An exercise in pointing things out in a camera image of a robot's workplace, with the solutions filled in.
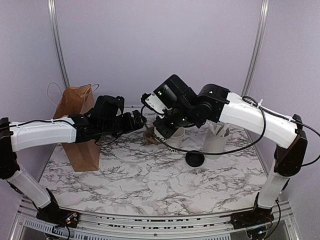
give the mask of brown paper bag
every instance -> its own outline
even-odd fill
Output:
[[[84,114],[95,105],[91,85],[68,87],[56,108],[54,119],[63,116]],[[63,149],[75,172],[99,170],[100,146],[94,140],[82,143],[63,143]]]

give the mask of black lid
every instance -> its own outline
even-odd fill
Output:
[[[185,161],[189,166],[196,168],[204,164],[205,156],[199,153],[199,151],[193,150],[185,155]]]

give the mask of white wall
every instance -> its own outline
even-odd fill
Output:
[[[271,0],[266,32],[249,95],[283,114],[299,114],[320,130],[320,1]],[[320,139],[306,130],[305,163],[320,154]],[[275,144],[258,144],[270,168]],[[320,239],[320,162],[304,167],[284,193],[293,208],[302,240]]]
[[[56,0],[71,85],[140,105],[170,75],[199,92],[215,83],[241,93],[260,0]]]
[[[63,84],[47,1],[0,0],[0,6],[0,118],[48,119],[55,106],[47,99],[47,86]],[[54,88],[51,96],[59,100]],[[18,162],[38,179],[52,150],[52,145],[23,150]],[[1,179],[0,192],[0,239],[8,239],[21,196]]]

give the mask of robotic arm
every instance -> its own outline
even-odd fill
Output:
[[[93,109],[86,114],[51,120],[9,122],[0,120],[0,179],[6,180],[17,192],[32,200],[38,209],[37,218],[55,224],[76,227],[77,212],[59,208],[48,190],[17,163],[16,152],[56,143],[98,141],[102,135],[117,138],[144,126],[140,113],[124,113],[124,98],[99,96]]]
[[[197,95],[177,75],[172,75],[150,94],[144,94],[141,102],[158,114],[153,125],[166,141],[180,127],[197,126],[206,120],[225,122],[261,134],[264,118],[258,106],[244,101],[236,93],[215,85],[205,85]],[[231,223],[235,229],[250,227],[274,220],[272,207],[290,177],[302,166],[307,148],[307,138],[302,130],[301,118],[276,113],[267,108],[264,136],[274,141],[275,162],[265,185],[258,193],[253,210],[234,213]]]

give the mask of marble table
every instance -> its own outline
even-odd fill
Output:
[[[183,147],[200,150],[208,127],[186,130]],[[101,149],[99,171],[74,172],[58,144],[40,184],[61,207],[119,215],[201,215],[253,206],[266,175],[251,147],[191,167],[185,155],[143,139],[138,130]],[[242,128],[231,126],[227,150],[248,144]]]

